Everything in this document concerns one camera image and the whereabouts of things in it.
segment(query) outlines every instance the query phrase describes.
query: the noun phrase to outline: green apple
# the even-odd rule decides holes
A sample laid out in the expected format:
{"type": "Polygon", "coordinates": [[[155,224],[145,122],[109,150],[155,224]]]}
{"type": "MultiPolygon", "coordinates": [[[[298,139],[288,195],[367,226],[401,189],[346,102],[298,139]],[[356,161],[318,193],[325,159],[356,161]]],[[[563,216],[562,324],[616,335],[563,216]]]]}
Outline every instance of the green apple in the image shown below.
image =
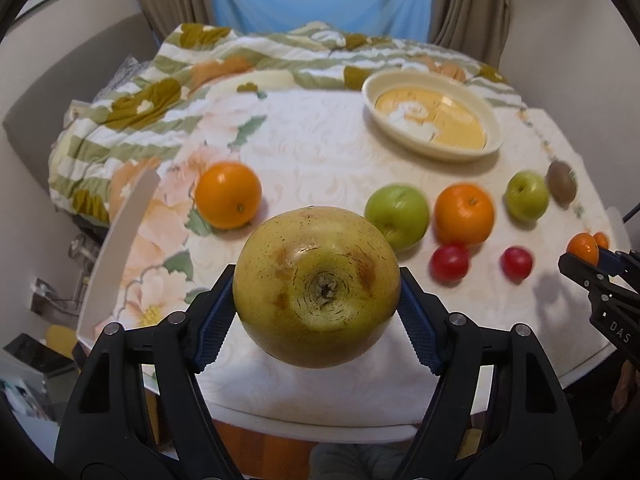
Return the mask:
{"type": "Polygon", "coordinates": [[[405,184],[377,190],[364,208],[364,218],[375,225],[399,253],[417,244],[429,226],[429,205],[422,193],[405,184]]]}
{"type": "Polygon", "coordinates": [[[545,179],[535,171],[519,171],[507,184],[504,203],[509,214],[516,220],[535,222],[549,205],[545,179]]]}

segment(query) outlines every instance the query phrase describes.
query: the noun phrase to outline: pear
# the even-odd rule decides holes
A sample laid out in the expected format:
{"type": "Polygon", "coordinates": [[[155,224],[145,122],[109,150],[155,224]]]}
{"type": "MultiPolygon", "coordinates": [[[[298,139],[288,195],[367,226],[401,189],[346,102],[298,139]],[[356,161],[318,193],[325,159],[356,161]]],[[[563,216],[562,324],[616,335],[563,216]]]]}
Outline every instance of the pear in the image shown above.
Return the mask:
{"type": "Polygon", "coordinates": [[[233,280],[249,337],[291,365],[323,368],[375,343],[398,306],[400,271],[363,217],[312,206],[275,216],[245,243],[233,280]]]}

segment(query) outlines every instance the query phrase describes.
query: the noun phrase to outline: screw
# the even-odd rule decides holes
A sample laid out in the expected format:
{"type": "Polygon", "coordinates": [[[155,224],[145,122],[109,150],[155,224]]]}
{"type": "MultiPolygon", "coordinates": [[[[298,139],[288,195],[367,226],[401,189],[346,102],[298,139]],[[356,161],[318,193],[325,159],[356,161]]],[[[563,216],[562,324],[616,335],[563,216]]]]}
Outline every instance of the screw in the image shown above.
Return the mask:
{"type": "Polygon", "coordinates": [[[531,335],[531,329],[525,324],[516,325],[516,334],[526,337],[531,335]]]}
{"type": "Polygon", "coordinates": [[[454,312],[449,316],[449,321],[455,326],[463,326],[466,323],[466,317],[459,312],[454,312]]]}
{"type": "Polygon", "coordinates": [[[172,325],[180,325],[180,323],[187,319],[187,315],[181,310],[178,310],[169,314],[169,317],[167,319],[172,325]]]}
{"type": "Polygon", "coordinates": [[[120,330],[120,324],[112,321],[110,322],[107,326],[105,326],[102,331],[106,334],[106,335],[113,335],[115,334],[118,330],[120,330]]]}

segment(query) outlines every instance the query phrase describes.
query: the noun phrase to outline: person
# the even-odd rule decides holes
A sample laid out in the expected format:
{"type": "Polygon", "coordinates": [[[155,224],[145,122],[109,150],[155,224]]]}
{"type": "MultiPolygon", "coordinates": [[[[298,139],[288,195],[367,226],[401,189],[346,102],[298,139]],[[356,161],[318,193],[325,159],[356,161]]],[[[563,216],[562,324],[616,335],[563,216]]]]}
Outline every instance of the person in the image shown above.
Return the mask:
{"type": "Polygon", "coordinates": [[[405,450],[367,444],[318,444],[309,457],[309,480],[391,480],[405,450]]]}
{"type": "Polygon", "coordinates": [[[640,372],[637,372],[630,361],[625,361],[620,370],[620,379],[611,397],[611,408],[620,413],[633,399],[640,384],[640,372]]]}

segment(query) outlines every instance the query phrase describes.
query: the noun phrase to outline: blue gripper pad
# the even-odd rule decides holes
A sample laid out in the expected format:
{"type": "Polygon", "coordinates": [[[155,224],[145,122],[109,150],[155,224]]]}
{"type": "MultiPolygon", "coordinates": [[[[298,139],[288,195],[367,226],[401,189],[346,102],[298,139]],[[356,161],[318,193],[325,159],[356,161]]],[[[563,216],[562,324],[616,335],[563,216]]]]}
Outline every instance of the blue gripper pad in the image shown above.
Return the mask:
{"type": "Polygon", "coordinates": [[[443,367],[438,355],[435,330],[420,301],[404,280],[401,282],[398,314],[420,364],[428,366],[434,375],[440,375],[443,367]]]}
{"type": "Polygon", "coordinates": [[[602,247],[598,247],[600,257],[598,259],[598,270],[603,270],[604,274],[608,276],[620,276],[625,271],[625,264],[620,256],[616,253],[612,253],[602,247]]]}
{"type": "MultiPolygon", "coordinates": [[[[226,333],[236,315],[232,284],[231,277],[225,283],[222,293],[215,299],[198,332],[197,350],[193,362],[200,371],[218,357],[226,333]]],[[[404,280],[401,282],[398,314],[420,364],[428,366],[433,374],[440,375],[443,363],[438,355],[435,330],[420,301],[404,280]]]]}
{"type": "Polygon", "coordinates": [[[198,349],[193,362],[201,371],[218,357],[220,347],[225,341],[226,333],[236,316],[232,285],[233,278],[226,282],[225,288],[216,298],[209,314],[207,314],[200,327],[198,349]]]}

